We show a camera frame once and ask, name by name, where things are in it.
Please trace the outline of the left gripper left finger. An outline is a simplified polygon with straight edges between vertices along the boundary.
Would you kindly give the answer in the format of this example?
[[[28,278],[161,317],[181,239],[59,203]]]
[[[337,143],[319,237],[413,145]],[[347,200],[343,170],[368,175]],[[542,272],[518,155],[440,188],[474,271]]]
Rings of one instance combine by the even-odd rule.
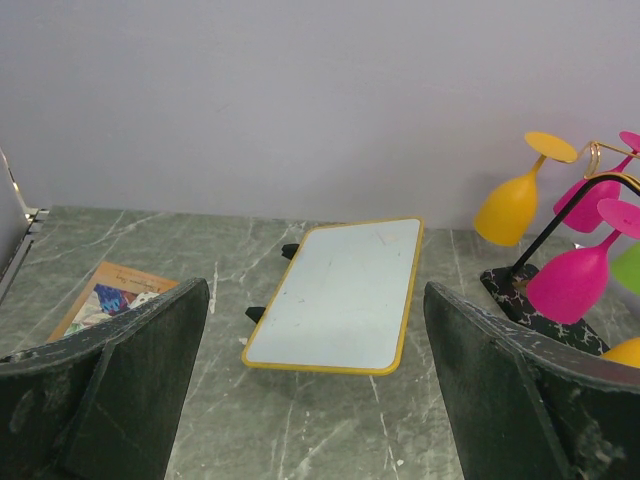
[[[164,478],[208,303],[194,278],[3,357],[2,478]]]

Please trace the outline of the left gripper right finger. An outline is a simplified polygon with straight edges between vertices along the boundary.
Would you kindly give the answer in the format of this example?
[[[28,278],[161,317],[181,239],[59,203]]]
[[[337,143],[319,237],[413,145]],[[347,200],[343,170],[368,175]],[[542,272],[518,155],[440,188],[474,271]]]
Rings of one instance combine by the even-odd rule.
[[[639,371],[430,281],[424,317],[467,479],[636,479]]]

